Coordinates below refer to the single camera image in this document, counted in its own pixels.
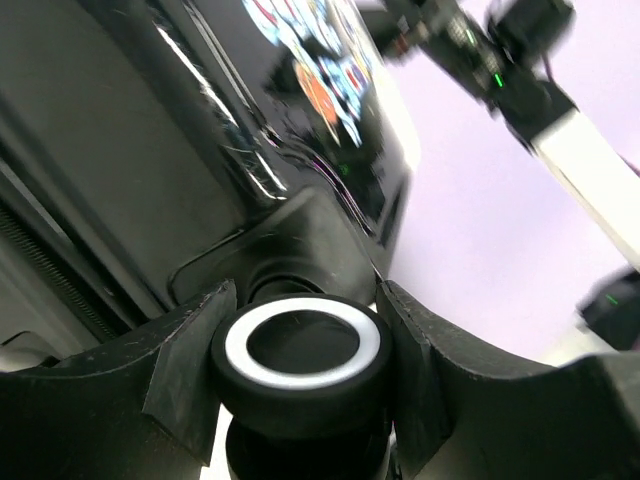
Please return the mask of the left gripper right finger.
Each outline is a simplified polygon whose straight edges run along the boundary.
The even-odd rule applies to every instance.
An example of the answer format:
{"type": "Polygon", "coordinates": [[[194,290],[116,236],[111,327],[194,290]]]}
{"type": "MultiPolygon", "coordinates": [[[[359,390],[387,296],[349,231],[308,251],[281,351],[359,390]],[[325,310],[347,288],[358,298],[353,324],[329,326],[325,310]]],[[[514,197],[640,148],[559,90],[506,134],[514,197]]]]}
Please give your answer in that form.
{"type": "Polygon", "coordinates": [[[404,478],[638,477],[637,354],[554,367],[479,339],[392,281],[376,306],[394,340],[404,478]]]}

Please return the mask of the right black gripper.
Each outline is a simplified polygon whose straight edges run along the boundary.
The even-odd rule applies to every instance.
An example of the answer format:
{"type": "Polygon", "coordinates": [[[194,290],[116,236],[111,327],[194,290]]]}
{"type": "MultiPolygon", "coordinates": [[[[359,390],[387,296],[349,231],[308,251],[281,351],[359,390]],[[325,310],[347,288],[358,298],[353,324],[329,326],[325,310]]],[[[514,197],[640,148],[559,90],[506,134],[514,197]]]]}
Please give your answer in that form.
{"type": "Polygon", "coordinates": [[[385,60],[421,50],[489,110],[532,115],[549,94],[533,66],[573,20],[568,1],[512,1],[482,27],[458,1],[384,1],[359,9],[385,60]]]}

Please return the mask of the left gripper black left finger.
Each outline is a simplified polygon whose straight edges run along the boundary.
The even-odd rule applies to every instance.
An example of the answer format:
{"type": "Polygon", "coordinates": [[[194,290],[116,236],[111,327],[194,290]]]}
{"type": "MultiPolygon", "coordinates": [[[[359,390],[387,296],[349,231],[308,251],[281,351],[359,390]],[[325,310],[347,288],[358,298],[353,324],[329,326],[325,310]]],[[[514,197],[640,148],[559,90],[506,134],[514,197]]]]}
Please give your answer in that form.
{"type": "Polygon", "coordinates": [[[199,478],[220,406],[210,344],[236,307],[224,281],[55,367],[2,374],[2,478],[199,478]]]}

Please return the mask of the black suitcase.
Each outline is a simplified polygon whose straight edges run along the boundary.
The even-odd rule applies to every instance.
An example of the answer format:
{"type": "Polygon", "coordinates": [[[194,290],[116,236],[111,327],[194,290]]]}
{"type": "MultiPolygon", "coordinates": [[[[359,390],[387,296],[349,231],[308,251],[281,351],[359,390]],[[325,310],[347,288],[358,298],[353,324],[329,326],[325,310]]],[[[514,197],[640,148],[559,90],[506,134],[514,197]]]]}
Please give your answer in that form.
{"type": "Polygon", "coordinates": [[[1,376],[224,281],[236,479],[381,479],[412,124],[352,1],[1,5],[1,376]]]}

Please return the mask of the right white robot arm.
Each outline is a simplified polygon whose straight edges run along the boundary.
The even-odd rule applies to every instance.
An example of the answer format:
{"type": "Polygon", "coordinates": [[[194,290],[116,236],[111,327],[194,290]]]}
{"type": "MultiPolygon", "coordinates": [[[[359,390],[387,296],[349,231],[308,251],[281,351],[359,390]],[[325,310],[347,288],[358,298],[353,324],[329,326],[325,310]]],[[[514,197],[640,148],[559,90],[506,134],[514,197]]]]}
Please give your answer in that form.
{"type": "Polygon", "coordinates": [[[391,278],[430,310],[504,350],[565,363],[608,345],[580,294],[639,233],[639,182],[582,113],[531,152],[426,60],[390,62],[416,130],[391,278]]]}

